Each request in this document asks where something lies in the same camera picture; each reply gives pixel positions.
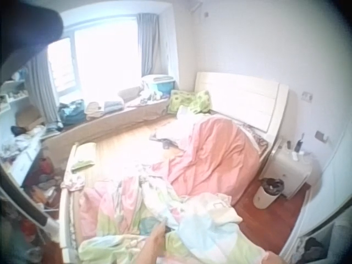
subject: pastel bedding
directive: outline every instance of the pastel bedding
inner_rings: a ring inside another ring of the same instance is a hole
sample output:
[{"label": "pastel bedding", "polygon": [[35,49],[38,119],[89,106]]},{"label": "pastel bedding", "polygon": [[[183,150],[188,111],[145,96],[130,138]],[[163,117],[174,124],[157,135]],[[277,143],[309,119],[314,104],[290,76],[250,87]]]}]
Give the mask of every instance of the pastel bedding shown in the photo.
[{"label": "pastel bedding", "polygon": [[155,224],[167,220],[166,254],[158,263],[261,263],[262,248],[240,231],[231,198],[179,196],[139,166],[118,182],[97,182],[81,197],[83,263],[133,263]]},{"label": "pastel bedding", "polygon": [[184,153],[154,164],[154,173],[167,179],[178,195],[221,193],[234,205],[259,168],[258,150],[232,120],[220,115],[184,124],[177,140]]}]

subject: electrical outlet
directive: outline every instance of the electrical outlet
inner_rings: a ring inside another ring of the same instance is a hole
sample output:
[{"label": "electrical outlet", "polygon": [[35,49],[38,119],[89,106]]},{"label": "electrical outlet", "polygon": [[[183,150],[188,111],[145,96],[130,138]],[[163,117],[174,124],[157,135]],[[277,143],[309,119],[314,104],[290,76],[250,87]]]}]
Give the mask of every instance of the electrical outlet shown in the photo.
[{"label": "electrical outlet", "polygon": [[326,143],[329,139],[329,137],[325,136],[325,134],[319,130],[316,131],[315,138],[323,143]]},{"label": "electrical outlet", "polygon": [[302,93],[302,100],[308,103],[311,103],[313,100],[313,94],[310,92],[303,92]]}]

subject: bed frame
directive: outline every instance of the bed frame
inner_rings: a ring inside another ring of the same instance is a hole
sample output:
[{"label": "bed frame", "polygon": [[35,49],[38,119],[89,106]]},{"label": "bed frame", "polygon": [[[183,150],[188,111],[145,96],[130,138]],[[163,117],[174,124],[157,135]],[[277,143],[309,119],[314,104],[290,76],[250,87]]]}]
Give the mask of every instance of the bed frame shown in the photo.
[{"label": "bed frame", "polygon": [[[237,123],[251,125],[269,143],[261,162],[271,152],[283,119],[288,97],[287,85],[251,76],[225,73],[198,73],[195,91],[207,90],[212,110]],[[66,173],[75,155],[73,146]],[[60,198],[59,241],[63,263],[78,263],[77,250],[71,238],[70,214],[72,194],[63,189]]]}]

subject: pink fabric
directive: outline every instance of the pink fabric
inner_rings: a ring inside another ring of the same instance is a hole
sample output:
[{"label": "pink fabric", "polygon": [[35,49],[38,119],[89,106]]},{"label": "pink fabric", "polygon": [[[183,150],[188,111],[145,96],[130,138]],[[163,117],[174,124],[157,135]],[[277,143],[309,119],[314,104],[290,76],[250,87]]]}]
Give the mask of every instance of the pink fabric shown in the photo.
[{"label": "pink fabric", "polygon": [[134,214],[139,210],[139,201],[141,197],[138,197],[139,191],[139,178],[130,177],[126,178],[122,182],[121,193],[119,194],[122,198],[121,209],[123,213],[123,221],[119,226],[122,233],[128,233],[132,228],[132,221]]},{"label": "pink fabric", "polygon": [[96,236],[98,210],[103,196],[108,190],[108,181],[96,182],[94,188],[86,188],[79,200],[81,231],[84,239]]},{"label": "pink fabric", "polygon": [[223,193],[234,205],[259,168],[259,155],[231,120],[207,117],[179,146],[185,152],[152,168],[178,195]]},{"label": "pink fabric", "polygon": [[[94,188],[86,188],[80,198],[80,222],[84,239],[96,236],[98,211],[108,216],[121,234],[129,233],[135,211],[139,209],[141,197],[139,198],[139,178],[126,177],[121,182],[121,189],[115,199],[108,192],[110,181],[98,181]],[[116,213],[122,218],[117,223]]]}]

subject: trash can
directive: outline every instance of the trash can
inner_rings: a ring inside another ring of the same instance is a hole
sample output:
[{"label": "trash can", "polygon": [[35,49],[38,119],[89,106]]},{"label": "trash can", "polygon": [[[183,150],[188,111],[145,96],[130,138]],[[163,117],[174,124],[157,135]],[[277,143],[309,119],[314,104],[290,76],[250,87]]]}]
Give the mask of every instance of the trash can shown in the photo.
[{"label": "trash can", "polygon": [[253,204],[258,209],[267,208],[284,190],[284,182],[281,179],[264,178],[261,186],[254,195]]}]

